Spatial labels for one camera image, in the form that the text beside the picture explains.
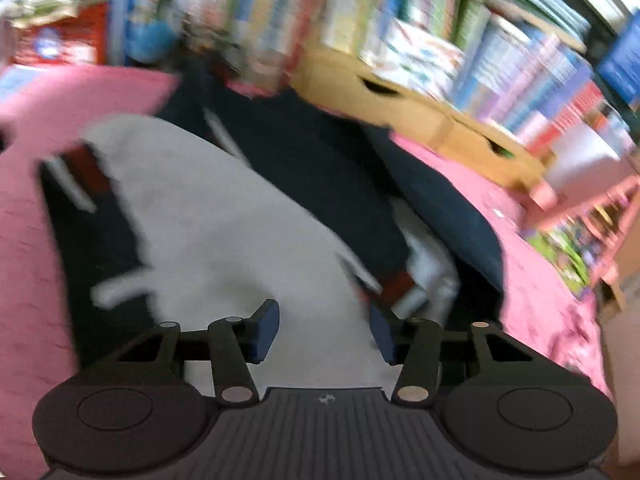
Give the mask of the navy white zip jacket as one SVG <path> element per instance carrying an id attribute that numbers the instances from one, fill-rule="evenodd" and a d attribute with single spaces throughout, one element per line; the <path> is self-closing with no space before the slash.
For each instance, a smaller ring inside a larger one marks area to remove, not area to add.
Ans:
<path id="1" fill-rule="evenodd" d="M 38 177 L 81 368 L 163 322 L 202 330 L 273 299 L 259 389 L 390 389 L 371 302 L 447 330 L 500 320 L 485 217 L 386 129 L 293 90 L 244 96 L 195 63 L 155 114 L 98 122 Z"/>

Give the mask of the pink wooden toy shelf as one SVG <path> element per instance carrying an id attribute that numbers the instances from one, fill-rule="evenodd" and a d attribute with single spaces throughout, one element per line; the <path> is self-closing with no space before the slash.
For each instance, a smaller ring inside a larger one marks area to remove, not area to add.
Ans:
<path id="1" fill-rule="evenodd" d="M 521 229 L 576 298 L 616 278 L 616 252 L 639 212 L 639 178 L 626 177 L 604 193 Z"/>

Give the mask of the wooden drawer organizer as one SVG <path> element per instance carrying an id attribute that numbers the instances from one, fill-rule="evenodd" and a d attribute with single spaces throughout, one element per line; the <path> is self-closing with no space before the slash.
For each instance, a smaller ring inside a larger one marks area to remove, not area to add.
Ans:
<path id="1" fill-rule="evenodd" d="M 390 128 L 504 188 L 529 190 L 546 171 L 538 158 L 506 133 L 447 103 L 384 81 L 345 53 L 308 47 L 291 86 L 315 106 Z"/>

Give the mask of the pink bunny print towel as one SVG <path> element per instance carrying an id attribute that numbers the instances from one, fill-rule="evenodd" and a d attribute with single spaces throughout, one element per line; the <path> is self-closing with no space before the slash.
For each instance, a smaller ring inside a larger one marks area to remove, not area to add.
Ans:
<path id="1" fill-rule="evenodd" d="M 58 66 L 31 70 L 21 88 L 2 94 L 1 129 L 8 138 L 1 156 L 1 470 L 6 478 L 37 479 L 46 470 L 32 437 L 32 411 L 76 367 L 62 274 L 36 180 L 38 162 L 108 115 L 152 112 L 175 84 L 173 76 L 150 70 Z M 593 304 L 577 302 L 520 237 L 520 205 L 456 162 L 409 140 L 401 146 L 449 179 L 500 238 L 508 333 L 605 389 Z"/>

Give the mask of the blue plush ball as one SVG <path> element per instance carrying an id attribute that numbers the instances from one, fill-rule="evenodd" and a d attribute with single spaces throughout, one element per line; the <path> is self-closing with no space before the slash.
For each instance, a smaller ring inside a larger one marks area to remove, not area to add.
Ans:
<path id="1" fill-rule="evenodd" d="M 178 35 L 165 21 L 154 20 L 134 29 L 126 55 L 137 63 L 156 64 L 166 58 L 177 40 Z"/>

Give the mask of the row of slanted books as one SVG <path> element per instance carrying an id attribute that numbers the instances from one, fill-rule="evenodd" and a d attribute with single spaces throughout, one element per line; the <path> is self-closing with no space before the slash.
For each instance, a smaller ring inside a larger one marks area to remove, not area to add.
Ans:
<path id="1" fill-rule="evenodd" d="M 536 153 L 593 80 L 591 27 L 565 0 L 376 0 L 359 57 Z"/>

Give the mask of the row of upright books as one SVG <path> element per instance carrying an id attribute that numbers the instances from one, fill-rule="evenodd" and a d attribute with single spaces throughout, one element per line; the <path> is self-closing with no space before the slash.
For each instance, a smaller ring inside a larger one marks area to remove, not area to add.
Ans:
<path id="1" fill-rule="evenodd" d="M 392 0 L 111 0 L 107 59 L 146 65 L 128 58 L 127 42 L 136 27 L 165 21 L 178 40 L 151 65 L 169 63 L 179 49 L 217 50 L 244 80 L 273 89 L 286 84 L 313 44 L 373 65 L 395 14 Z"/>

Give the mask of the red plastic crate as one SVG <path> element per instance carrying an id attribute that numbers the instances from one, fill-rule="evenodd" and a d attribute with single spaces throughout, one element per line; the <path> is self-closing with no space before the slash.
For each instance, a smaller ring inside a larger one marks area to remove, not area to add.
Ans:
<path id="1" fill-rule="evenodd" d="M 104 65 L 108 3 L 86 6 L 76 18 L 14 29 L 11 61 L 18 65 Z"/>

